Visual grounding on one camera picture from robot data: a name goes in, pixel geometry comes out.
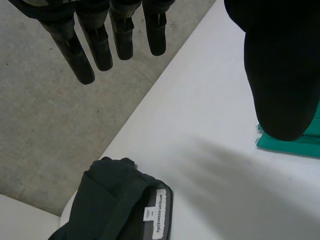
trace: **white tag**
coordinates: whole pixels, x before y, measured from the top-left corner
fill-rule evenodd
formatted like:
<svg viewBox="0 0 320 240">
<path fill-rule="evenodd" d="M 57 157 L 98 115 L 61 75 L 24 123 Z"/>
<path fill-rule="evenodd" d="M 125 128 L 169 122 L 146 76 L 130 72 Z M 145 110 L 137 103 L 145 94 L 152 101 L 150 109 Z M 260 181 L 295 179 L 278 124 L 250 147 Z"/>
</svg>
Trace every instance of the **white tag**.
<svg viewBox="0 0 320 240">
<path fill-rule="evenodd" d="M 154 220 L 156 220 L 156 207 L 155 206 L 146 207 L 144 209 L 143 221 L 148 222 L 148 221 L 154 221 Z"/>
<path fill-rule="evenodd" d="M 159 240 L 164 237 L 166 219 L 167 190 L 156 191 L 155 206 L 144 209 L 143 221 L 153 221 L 152 240 Z"/>
</svg>

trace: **gray carpet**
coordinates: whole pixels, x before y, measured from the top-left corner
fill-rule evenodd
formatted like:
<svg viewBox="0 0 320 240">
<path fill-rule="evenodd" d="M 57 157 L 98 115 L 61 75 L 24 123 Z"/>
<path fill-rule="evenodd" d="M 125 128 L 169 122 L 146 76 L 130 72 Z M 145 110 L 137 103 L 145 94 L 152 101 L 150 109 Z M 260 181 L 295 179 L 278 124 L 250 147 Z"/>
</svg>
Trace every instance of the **gray carpet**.
<svg viewBox="0 0 320 240">
<path fill-rule="evenodd" d="M 74 76 L 50 35 L 0 2 L 0 194 L 60 215 L 83 172 L 98 159 L 215 0 L 177 0 L 167 13 L 167 51 L 151 55 L 143 11 L 134 15 L 134 57 L 118 59 L 93 84 Z"/>
</svg>

